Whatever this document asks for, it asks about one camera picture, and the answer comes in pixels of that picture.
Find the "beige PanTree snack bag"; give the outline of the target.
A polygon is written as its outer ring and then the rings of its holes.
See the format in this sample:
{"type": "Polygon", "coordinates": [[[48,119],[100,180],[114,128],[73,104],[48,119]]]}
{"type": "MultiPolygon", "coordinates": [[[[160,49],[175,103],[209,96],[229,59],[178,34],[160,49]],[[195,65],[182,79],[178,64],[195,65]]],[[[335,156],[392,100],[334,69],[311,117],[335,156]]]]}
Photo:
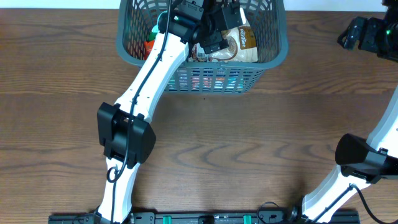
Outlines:
{"type": "Polygon", "coordinates": [[[228,42],[228,47],[206,54],[200,44],[192,48],[192,54],[188,58],[189,62],[247,62],[258,61],[257,44],[254,31],[246,19],[244,9],[240,7],[241,18],[244,22],[242,26],[230,30],[222,31],[222,37],[228,42]]]}

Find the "teal small packet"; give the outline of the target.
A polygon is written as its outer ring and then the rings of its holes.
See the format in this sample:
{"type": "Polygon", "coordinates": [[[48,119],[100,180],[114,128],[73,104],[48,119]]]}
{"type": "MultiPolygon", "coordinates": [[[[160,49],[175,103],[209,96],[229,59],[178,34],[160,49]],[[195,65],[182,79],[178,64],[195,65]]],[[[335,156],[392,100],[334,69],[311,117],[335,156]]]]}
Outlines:
{"type": "Polygon", "coordinates": [[[168,11],[164,11],[164,12],[161,12],[161,13],[160,13],[160,15],[157,17],[157,23],[156,23],[156,25],[152,28],[151,32],[156,33],[156,34],[160,32],[159,25],[160,25],[160,23],[162,22],[162,19],[163,19],[165,16],[167,16],[167,13],[168,13],[168,11]]]}

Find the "Kleenex tissue multipack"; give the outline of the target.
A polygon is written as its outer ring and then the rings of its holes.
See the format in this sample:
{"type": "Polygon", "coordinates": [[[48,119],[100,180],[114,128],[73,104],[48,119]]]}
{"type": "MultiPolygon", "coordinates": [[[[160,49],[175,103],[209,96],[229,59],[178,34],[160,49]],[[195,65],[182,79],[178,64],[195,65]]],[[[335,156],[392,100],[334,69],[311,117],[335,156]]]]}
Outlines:
{"type": "Polygon", "coordinates": [[[250,75],[237,69],[179,69],[171,77],[165,91],[174,93],[243,93],[250,75]]]}

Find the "red spaghetti pasta package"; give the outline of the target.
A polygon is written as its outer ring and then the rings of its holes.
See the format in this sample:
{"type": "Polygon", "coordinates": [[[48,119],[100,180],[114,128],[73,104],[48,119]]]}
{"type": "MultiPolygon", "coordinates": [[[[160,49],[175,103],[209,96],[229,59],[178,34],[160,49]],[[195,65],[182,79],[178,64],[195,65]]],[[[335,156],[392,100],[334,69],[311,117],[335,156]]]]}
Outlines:
{"type": "Polygon", "coordinates": [[[152,48],[153,48],[153,46],[154,46],[154,43],[155,43],[155,40],[152,40],[152,41],[145,41],[144,42],[144,49],[145,49],[145,55],[144,55],[144,59],[145,60],[147,60],[147,58],[149,57],[149,55],[150,55],[150,53],[151,53],[151,51],[152,51],[152,48]]]}

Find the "green lid jar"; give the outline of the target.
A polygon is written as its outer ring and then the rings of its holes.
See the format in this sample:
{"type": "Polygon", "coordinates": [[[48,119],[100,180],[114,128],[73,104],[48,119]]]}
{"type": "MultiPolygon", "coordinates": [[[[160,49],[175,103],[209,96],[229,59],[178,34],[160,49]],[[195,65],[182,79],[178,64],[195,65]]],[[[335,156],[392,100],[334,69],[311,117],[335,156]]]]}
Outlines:
{"type": "Polygon", "coordinates": [[[148,37],[148,42],[151,42],[153,40],[155,40],[157,33],[156,32],[151,32],[149,37],[148,37]]]}

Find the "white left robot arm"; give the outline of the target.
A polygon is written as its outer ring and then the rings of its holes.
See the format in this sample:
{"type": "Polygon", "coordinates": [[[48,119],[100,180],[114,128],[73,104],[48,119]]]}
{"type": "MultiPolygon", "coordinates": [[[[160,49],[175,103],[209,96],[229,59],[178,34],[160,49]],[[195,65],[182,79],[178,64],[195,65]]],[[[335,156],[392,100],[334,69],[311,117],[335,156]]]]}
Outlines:
{"type": "Polygon", "coordinates": [[[95,223],[123,223],[132,209],[139,166],[152,152],[156,136],[150,124],[166,85],[200,44],[208,54],[225,49],[224,30],[246,22],[239,1],[171,1],[157,21],[158,33],[144,65],[130,87],[112,105],[97,112],[99,142],[104,147],[106,185],[95,223]]]}

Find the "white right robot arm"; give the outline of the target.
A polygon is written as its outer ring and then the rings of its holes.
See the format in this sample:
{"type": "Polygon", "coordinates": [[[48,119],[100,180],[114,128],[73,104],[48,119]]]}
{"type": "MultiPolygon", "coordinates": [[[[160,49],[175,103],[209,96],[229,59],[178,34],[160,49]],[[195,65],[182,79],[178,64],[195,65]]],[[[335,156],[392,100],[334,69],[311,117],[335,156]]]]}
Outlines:
{"type": "MultiPolygon", "coordinates": [[[[397,61],[397,1],[383,1],[382,19],[356,17],[337,42],[348,50],[397,61]]],[[[375,128],[368,137],[344,134],[335,151],[335,166],[321,184],[302,199],[300,215],[307,223],[328,223],[353,195],[383,179],[397,179],[397,94],[382,116],[368,118],[375,128]]]]}

